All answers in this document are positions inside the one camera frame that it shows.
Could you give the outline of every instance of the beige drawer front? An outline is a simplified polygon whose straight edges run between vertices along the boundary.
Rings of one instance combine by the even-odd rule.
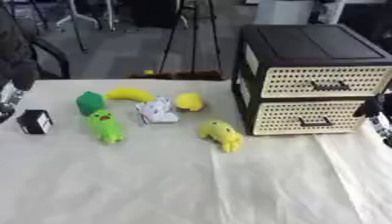
[[[391,77],[392,66],[271,68],[262,97],[371,96],[379,94]]]
[[[261,104],[253,134],[352,132],[363,118],[353,117],[363,101],[279,102]]]

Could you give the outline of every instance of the black cube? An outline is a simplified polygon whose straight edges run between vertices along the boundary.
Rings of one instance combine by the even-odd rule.
[[[17,122],[25,134],[33,135],[46,134],[53,125],[49,113],[43,109],[27,109]]]

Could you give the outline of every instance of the drawer handle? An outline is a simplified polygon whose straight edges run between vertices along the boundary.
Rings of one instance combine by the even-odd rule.
[[[312,80],[311,85],[313,86],[313,91],[336,91],[336,90],[350,90],[350,87],[344,83],[342,80],[338,80],[339,85],[329,86],[329,85],[319,85],[316,81]]]
[[[299,117],[301,127],[328,127],[333,126],[333,123],[326,117],[323,117],[325,122],[306,122],[304,118]]]

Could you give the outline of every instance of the green cube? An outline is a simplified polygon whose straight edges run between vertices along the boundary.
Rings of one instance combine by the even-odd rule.
[[[87,91],[83,95],[79,96],[76,100],[76,104],[79,107],[79,111],[84,116],[89,116],[98,109],[105,108],[105,101],[103,97],[100,94],[96,94],[90,91]]]

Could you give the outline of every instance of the banana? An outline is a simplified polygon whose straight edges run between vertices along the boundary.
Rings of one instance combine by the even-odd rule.
[[[118,87],[108,92],[105,97],[110,100],[132,100],[137,102],[153,102],[155,97],[146,91],[133,87]]]

